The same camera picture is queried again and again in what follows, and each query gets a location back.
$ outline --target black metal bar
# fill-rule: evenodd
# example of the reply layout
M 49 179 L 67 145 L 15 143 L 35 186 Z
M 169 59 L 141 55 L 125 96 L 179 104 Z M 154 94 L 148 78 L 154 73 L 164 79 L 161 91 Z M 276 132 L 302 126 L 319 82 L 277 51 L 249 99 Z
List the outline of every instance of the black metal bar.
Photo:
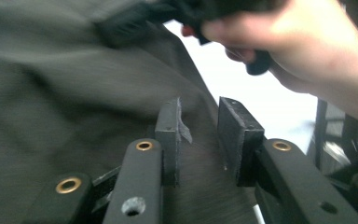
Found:
M 271 178 L 260 186 L 272 184 L 278 191 L 283 223 L 358 223 L 357 212 L 296 145 L 270 139 L 256 156 Z
M 155 139 L 164 149 L 163 158 L 163 185 L 179 185 L 179 149 L 181 146 L 180 134 L 180 99 L 176 98 L 165 103 L 158 113 L 155 129 Z
M 217 132 L 237 186 L 253 186 L 254 151 L 263 143 L 263 127 L 240 102 L 220 97 Z
M 115 188 L 118 174 L 121 167 L 117 167 L 108 173 L 92 181 L 91 201 L 94 204 L 89 214 L 88 224 L 100 224 L 110 203 L 110 195 Z
M 324 151 L 324 137 L 326 132 L 326 112 L 327 112 L 327 102 L 321 99 L 318 99 L 318 106 L 316 110 L 316 127 L 314 130 L 314 141 L 315 141 L 315 166 L 321 170 L 321 160 Z
M 162 149 L 154 139 L 127 148 L 103 224 L 157 224 L 161 221 Z

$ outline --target black plastic piece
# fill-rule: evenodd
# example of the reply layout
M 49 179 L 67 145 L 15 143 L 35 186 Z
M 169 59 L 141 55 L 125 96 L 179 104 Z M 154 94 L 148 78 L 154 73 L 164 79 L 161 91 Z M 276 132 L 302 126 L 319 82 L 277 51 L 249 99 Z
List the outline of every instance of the black plastic piece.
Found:
M 181 106 L 179 98 L 165 103 L 158 113 L 155 130 L 155 139 L 164 149 L 163 158 L 163 185 L 179 185 L 179 150 L 181 134 L 179 130 Z
M 139 139 L 127 148 L 103 224 L 161 221 L 162 149 L 154 139 Z
M 271 64 L 271 56 L 267 51 L 256 50 L 255 61 L 246 64 L 246 71 L 249 75 L 258 76 L 266 73 Z
M 263 189 L 273 185 L 284 207 L 282 214 L 271 214 L 262 198 L 257 198 L 264 216 L 280 217 L 268 219 L 282 223 L 358 223 L 358 213 L 296 145 L 269 139 L 256 156 L 270 177 L 259 185 Z
M 117 49 L 145 40 L 152 22 L 170 21 L 175 11 L 164 1 L 107 0 L 94 8 L 89 19 L 104 44 Z
M 92 193 L 90 203 L 93 204 L 89 214 L 88 224 L 100 224 L 103 222 L 107 206 L 110 203 L 110 194 L 115 188 L 121 167 L 117 167 L 108 173 L 92 181 Z
M 263 127 L 240 102 L 220 97 L 217 132 L 237 186 L 254 186 L 254 152 L 265 139 Z

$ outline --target black plastic part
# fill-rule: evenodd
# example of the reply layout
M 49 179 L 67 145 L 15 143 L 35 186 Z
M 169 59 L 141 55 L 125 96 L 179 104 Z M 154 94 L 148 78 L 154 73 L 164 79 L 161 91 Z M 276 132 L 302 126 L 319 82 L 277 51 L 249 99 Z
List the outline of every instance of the black plastic part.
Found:
M 88 224 L 103 222 L 107 206 L 110 203 L 110 194 L 115 188 L 120 168 L 117 167 L 92 181 L 91 202 L 93 208 L 89 215 Z
M 266 73 L 271 65 L 271 56 L 267 51 L 256 50 L 255 61 L 246 64 L 246 71 L 249 75 L 258 76 Z
M 127 148 L 103 224 L 161 221 L 162 149 L 154 139 L 139 139 Z
M 238 11 L 263 12 L 274 8 L 275 0 L 200 0 L 204 19 L 212 21 Z
M 90 213 L 92 206 L 89 202 L 91 188 L 90 177 L 84 174 L 73 173 L 57 177 L 48 182 L 40 192 L 22 223 L 87 223 L 86 215 Z
M 265 139 L 263 127 L 240 102 L 220 97 L 217 131 L 237 186 L 252 187 L 254 151 Z
M 105 1 L 89 16 L 96 32 L 109 48 L 120 48 L 143 39 L 149 31 L 151 9 L 146 1 Z
M 269 139 L 257 150 L 256 156 L 270 177 L 260 182 L 260 186 L 273 185 L 284 207 L 282 214 L 271 214 L 260 205 L 264 216 L 276 216 L 279 218 L 274 220 L 293 224 L 358 223 L 358 213 L 296 145 L 282 139 Z
M 162 178 L 164 186 L 179 185 L 180 116 L 181 106 L 179 98 L 165 103 L 158 113 L 155 139 L 160 142 L 164 149 Z

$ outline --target hole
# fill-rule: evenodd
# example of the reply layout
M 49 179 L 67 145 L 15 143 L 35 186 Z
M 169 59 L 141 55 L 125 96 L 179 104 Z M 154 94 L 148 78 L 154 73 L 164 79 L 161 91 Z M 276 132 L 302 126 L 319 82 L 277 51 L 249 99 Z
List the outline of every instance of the hole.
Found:
M 141 151 L 147 151 L 152 147 L 153 147 L 153 144 L 151 142 L 140 142 L 136 145 L 136 149 L 141 150 Z
M 61 181 L 57 185 L 56 191 L 60 194 L 66 194 L 77 190 L 80 187 L 80 185 L 81 185 L 81 180 L 79 178 L 70 177 Z
M 272 145 L 280 151 L 289 151 L 290 149 L 292 149 L 290 145 L 284 142 L 274 142 Z
M 322 202 L 319 204 L 319 206 L 325 211 L 328 212 L 330 214 L 336 214 L 338 212 L 338 210 L 336 209 L 336 207 L 334 205 L 332 205 L 331 203 L 327 203 L 327 202 Z
M 63 189 L 71 189 L 75 186 L 76 182 L 71 180 L 62 184 Z
M 144 198 L 133 197 L 128 199 L 121 205 L 121 212 L 127 217 L 136 217 L 141 215 L 146 209 L 146 202 Z

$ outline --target finger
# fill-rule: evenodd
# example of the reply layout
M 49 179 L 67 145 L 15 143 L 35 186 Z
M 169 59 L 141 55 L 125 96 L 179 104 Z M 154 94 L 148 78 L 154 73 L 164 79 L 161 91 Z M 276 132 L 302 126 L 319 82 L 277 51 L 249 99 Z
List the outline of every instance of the finger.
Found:
M 255 61 L 255 51 L 252 49 L 236 49 L 226 47 L 226 55 L 231 60 L 246 64 Z
M 310 93 L 312 85 L 308 81 L 293 76 L 277 63 L 273 62 L 269 71 L 285 88 L 299 93 Z
M 207 21 L 202 33 L 210 40 L 232 47 L 267 49 L 271 42 L 269 14 L 241 12 L 217 21 Z
M 182 27 L 181 32 L 182 32 L 182 36 L 185 36 L 185 37 L 187 37 L 187 36 L 194 36 L 194 35 L 195 35 L 195 32 L 194 32 L 193 28 L 191 28 L 191 27 L 188 26 L 188 25 L 184 25 L 184 26 Z

